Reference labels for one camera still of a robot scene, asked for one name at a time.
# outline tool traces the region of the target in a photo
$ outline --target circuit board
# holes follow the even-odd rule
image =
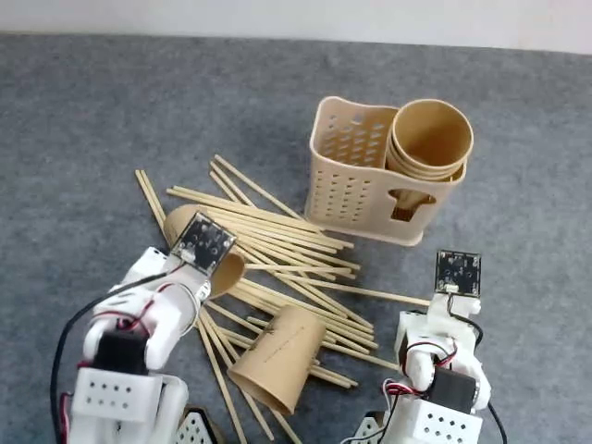
[[[481,294],[481,254],[438,251],[436,293],[478,298]]]
[[[211,277],[232,248],[236,236],[209,217],[196,213],[171,253]]]

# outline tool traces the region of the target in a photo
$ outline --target white wall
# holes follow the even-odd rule
[[[0,30],[426,43],[592,54],[590,0],[0,0]]]

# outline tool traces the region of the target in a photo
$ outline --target brown paper cup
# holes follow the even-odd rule
[[[165,219],[164,232],[169,247],[177,241],[183,229],[199,210],[199,205],[182,205]],[[226,293],[241,280],[244,273],[244,260],[238,253],[230,251],[212,276],[212,298]]]
[[[452,174],[473,150],[473,129],[451,104],[420,99],[404,105],[394,117],[392,140],[410,167]]]
[[[293,414],[324,336],[315,314],[284,306],[228,376],[270,409]]]

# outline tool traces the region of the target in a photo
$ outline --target perforated container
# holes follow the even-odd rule
[[[412,179],[385,169],[390,126],[397,108],[326,97],[310,140],[311,183],[306,218],[316,225],[405,246],[419,243],[449,193],[464,179],[466,163],[448,180]],[[400,190],[420,191],[414,209],[397,208]]]

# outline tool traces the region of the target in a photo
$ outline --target wooden stick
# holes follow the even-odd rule
[[[276,412],[275,410],[271,410],[271,414],[273,414],[275,416],[276,420],[279,422],[279,425],[281,426],[281,428],[284,429],[284,432],[286,432],[286,435],[288,435],[288,437],[290,437],[293,444],[302,444],[302,441],[300,441],[300,438],[298,438],[298,436],[296,435],[294,430],[292,430],[292,427],[290,427],[290,424],[288,424],[286,419],[280,413]]]
[[[218,353],[222,357],[222,360],[226,364],[226,367],[230,368],[234,363],[232,362],[232,360],[230,359],[230,357],[228,356],[228,354],[226,352],[226,349],[222,345],[222,342],[221,342],[220,337],[218,336],[218,333],[212,327],[212,324],[210,323],[212,318],[209,316],[209,314],[207,313],[207,311],[205,309],[201,310],[200,318],[202,319],[203,326],[205,327],[205,331],[207,332],[208,335],[210,335],[210,338],[214,342],[214,345],[216,346]],[[263,431],[267,435],[267,438],[270,441],[273,441],[274,434],[271,433],[271,429],[269,428],[267,421],[263,417],[263,414],[259,410],[259,407],[257,406],[257,404],[255,404],[253,397],[249,393],[244,391],[242,388],[239,388],[239,390],[240,390],[240,393],[242,394],[242,396],[244,397],[244,399],[247,401],[247,404],[249,404],[249,407],[251,408],[251,411],[253,412],[255,419],[257,420],[257,422],[259,423],[261,428],[263,428]]]
[[[284,276],[290,276],[291,278],[296,278],[295,276],[292,276],[292,275],[284,275]],[[260,296],[258,294],[258,292],[261,292],[263,294],[262,299],[264,299],[264,300],[269,300],[270,298],[275,297],[276,299],[280,299],[283,302],[291,303],[293,305],[299,305],[302,308],[306,308],[307,310],[310,310],[311,312],[321,315],[322,317],[324,317],[326,319],[330,319],[332,321],[335,321],[338,324],[342,324],[343,327],[346,329],[357,330],[357,331],[353,331],[353,332],[358,333],[360,336],[362,336],[364,338],[371,339],[374,337],[371,333],[366,332],[368,329],[367,327],[360,326],[355,321],[351,321],[350,319],[344,319],[334,313],[328,312],[327,310],[323,310],[323,309],[317,308],[309,303],[302,302],[297,299],[291,298],[290,296],[280,293],[279,291],[275,291],[275,290],[272,290],[268,287],[264,287],[263,285],[257,284],[256,282],[252,282],[249,279],[246,279],[246,278],[241,279],[237,283],[236,287],[243,289],[247,292],[249,292],[249,290],[251,290],[251,292],[254,291],[256,296]]]
[[[212,211],[213,213],[217,213],[220,216],[226,216],[226,217],[232,217],[234,220],[240,221],[240,222],[254,222],[259,224],[260,228],[275,228],[275,229],[283,229],[284,232],[290,232],[290,233],[297,233],[297,234],[306,234],[308,235],[310,238],[312,239],[331,239],[335,242],[339,242],[341,244],[343,244],[344,240],[340,240],[337,238],[331,238],[330,236],[323,234],[323,233],[318,233],[318,232],[312,232],[312,231],[307,231],[307,230],[303,230],[301,228],[295,228],[295,227],[289,227],[287,225],[284,224],[280,224],[277,222],[271,222],[268,220],[263,220],[263,219],[259,219],[257,217],[253,217],[253,216],[247,216],[247,215],[242,215],[233,211],[229,211],[229,210],[224,210],[222,208],[217,208],[215,206],[209,206],[209,205],[204,205],[209,211]]]
[[[154,215],[154,219],[156,219],[156,223],[158,224],[158,227],[160,228],[160,230],[162,231],[162,233],[164,235],[165,234],[164,228],[163,228],[163,226],[165,224],[165,218],[163,216],[164,211],[163,211],[162,207],[159,207],[160,203],[158,202],[158,200],[156,199],[156,201],[154,201],[153,194],[151,193],[149,186],[145,182],[144,175],[142,174],[142,171],[140,169],[136,169],[135,174],[136,174],[136,179],[138,180],[138,183],[140,184],[140,187],[142,188],[142,192],[144,193],[144,197],[146,198],[146,201],[148,201],[148,204],[150,205],[150,209],[152,210],[152,213]]]
[[[351,268],[341,266],[308,266],[308,265],[267,265],[267,264],[247,264],[248,270],[273,270],[273,271],[307,271],[314,273],[315,271],[322,271],[324,273],[333,273],[336,275],[343,273],[350,273]]]
[[[331,254],[335,254],[337,250],[340,250],[342,248],[339,242],[334,241],[331,238],[321,236],[309,236],[307,234],[307,231],[288,232],[282,228],[265,227],[257,225],[256,222],[246,222],[243,220],[238,220],[233,218],[232,216],[226,216],[215,212],[213,212],[212,214],[216,214],[216,218],[226,220],[228,223],[233,224],[233,226],[235,226],[235,229],[241,228],[243,231],[247,232],[247,234],[249,232],[258,233],[262,236],[265,236],[266,238],[279,239],[281,241],[287,241],[298,245],[303,245],[305,247],[309,247],[321,252]]]
[[[331,339],[335,340],[335,342],[340,342],[341,344],[349,347],[352,350],[356,350],[357,352],[360,352],[363,354],[370,354],[370,351],[368,349],[362,347],[360,344],[353,342],[352,340],[349,340],[347,338],[342,337],[341,335],[338,335],[334,331],[328,331],[327,335]]]
[[[263,188],[261,188],[255,182],[253,182],[252,180],[250,180],[249,178],[247,178],[237,168],[235,168],[230,162],[224,160],[218,154],[216,154],[214,156],[214,159],[217,162],[219,162],[220,164],[222,164],[226,169],[228,169],[228,171],[230,171],[232,174],[234,174],[237,178],[239,178],[240,180],[242,180],[244,183],[246,183],[247,185],[249,185],[252,189],[254,189],[259,194],[261,194],[263,197],[265,197],[269,202],[271,202],[272,204],[274,204],[277,208],[279,208],[280,210],[286,212],[287,214],[289,214],[290,216],[292,216],[292,217],[294,217],[296,219],[302,220],[302,217],[298,213],[296,213],[291,208],[289,208],[287,205],[285,205],[280,200],[278,200],[276,197],[274,197],[273,195],[271,195],[270,193],[268,193],[267,191],[265,191]]]
[[[224,171],[222,171],[222,169],[220,169],[218,165],[216,165],[214,162],[210,162],[210,167],[230,187],[230,189],[233,190],[234,193],[239,196],[241,201],[243,201],[245,204],[249,206],[257,206],[251,201],[251,199],[247,197],[247,195],[244,192],[241,191],[239,187],[236,186],[232,179],[229,178],[227,174]]]
[[[239,233],[245,234],[250,237],[254,237],[253,234],[257,234],[258,238],[256,239],[263,238],[266,242],[273,242],[280,246],[281,242],[285,242],[289,246],[300,245],[301,248],[306,248],[308,250],[317,250],[319,252],[325,252],[330,254],[337,253],[337,250],[334,247],[327,246],[328,242],[323,242],[323,244],[315,243],[310,239],[306,239],[306,236],[296,235],[294,233],[280,232],[279,230],[265,231],[264,229],[243,225],[243,223],[240,221],[232,220],[230,217],[220,216],[214,212],[210,212],[210,210],[208,210],[208,213],[211,213],[212,216],[216,219],[216,221],[220,223],[220,225],[227,225],[228,228],[231,228],[233,231],[238,231]]]
[[[341,352],[341,353],[344,353],[344,354],[349,354],[350,356],[352,356],[354,358],[358,358],[358,359],[361,359],[363,361],[367,361],[368,363],[382,365],[383,367],[390,368],[391,370],[397,370],[397,371],[399,371],[399,366],[396,365],[395,363],[391,363],[389,361],[385,361],[384,359],[376,358],[375,356],[370,356],[370,355],[367,355],[367,354],[359,353],[358,351],[350,350],[347,347],[343,347],[341,345],[328,344],[327,345],[327,348],[328,349],[331,349],[331,350],[333,350],[335,352]]]
[[[261,328],[254,327],[253,324],[248,323],[247,321],[242,319],[240,316],[237,316],[234,313],[228,311],[226,308],[223,308],[212,301],[207,301],[205,303],[205,305],[207,307],[211,308],[212,310],[219,312],[221,315],[227,317],[231,321],[236,322],[240,326],[243,326],[243,327],[251,330],[253,333],[256,333],[256,334],[261,333]]]
[[[253,208],[249,205],[243,205],[240,203],[228,201],[226,199],[220,199],[219,197],[215,197],[210,194],[205,194],[203,192],[198,192],[195,190],[190,190],[189,188],[175,186],[172,189],[166,190],[166,192],[174,196],[184,197],[186,199],[201,202],[203,204],[216,206],[218,208],[229,210],[234,213],[253,216],[259,219],[268,220],[270,222],[276,222],[282,225],[287,225],[289,227],[300,228],[305,231],[318,232],[319,230],[319,228],[316,225],[313,225],[304,220],[294,219],[292,217],[278,215],[276,213],[261,210],[259,208]]]
[[[409,296],[402,296],[400,294],[386,293],[384,291],[359,289],[357,287],[351,287],[349,285],[334,284],[332,282],[325,282],[324,280],[310,279],[306,277],[299,277],[287,274],[282,275],[279,278],[295,280],[296,282],[305,282],[307,284],[316,285],[317,287],[326,287],[328,289],[347,291],[349,293],[363,294],[364,296],[375,296],[377,298],[387,299],[389,301],[414,303],[416,305],[421,305],[423,307],[429,306],[429,301],[425,299],[412,298]]]
[[[315,259],[310,259],[306,256],[302,256],[299,253],[291,252],[289,250],[277,247],[277,245],[265,244],[261,240],[254,240],[248,236],[240,236],[240,243],[253,247],[261,253],[265,253],[269,256],[275,257],[280,261],[284,261],[289,265],[319,265],[328,266],[327,264],[320,263]],[[320,276],[327,280],[335,280],[335,277],[328,273],[320,273]]]
[[[230,419],[232,420],[232,424],[237,431],[237,435],[239,436],[239,441],[241,444],[247,444],[247,438],[244,436],[244,432],[242,430],[241,421],[237,415],[237,411],[234,408],[234,403],[232,403],[232,399],[230,398],[230,392],[228,391],[228,387],[226,385],[226,381],[222,376],[222,371],[220,370],[220,366],[216,360],[216,356],[214,355],[214,350],[212,349],[212,344],[210,343],[210,339],[207,337],[205,332],[204,325],[202,321],[199,319],[197,320],[197,328],[200,332],[200,336],[202,337],[203,345],[205,347],[205,351],[207,352],[207,356],[210,359],[210,363],[212,364],[212,368],[214,369],[214,374],[216,375],[216,380],[218,382],[218,386],[220,386],[220,390],[222,391],[222,396],[224,397],[224,402],[228,408],[230,413]]]
[[[210,178],[212,178],[212,180],[217,184],[218,187],[222,189],[222,191],[228,196],[228,198],[232,202],[241,202],[241,200],[234,194],[234,192],[232,192],[228,185],[224,183],[222,179],[214,171],[210,171]]]

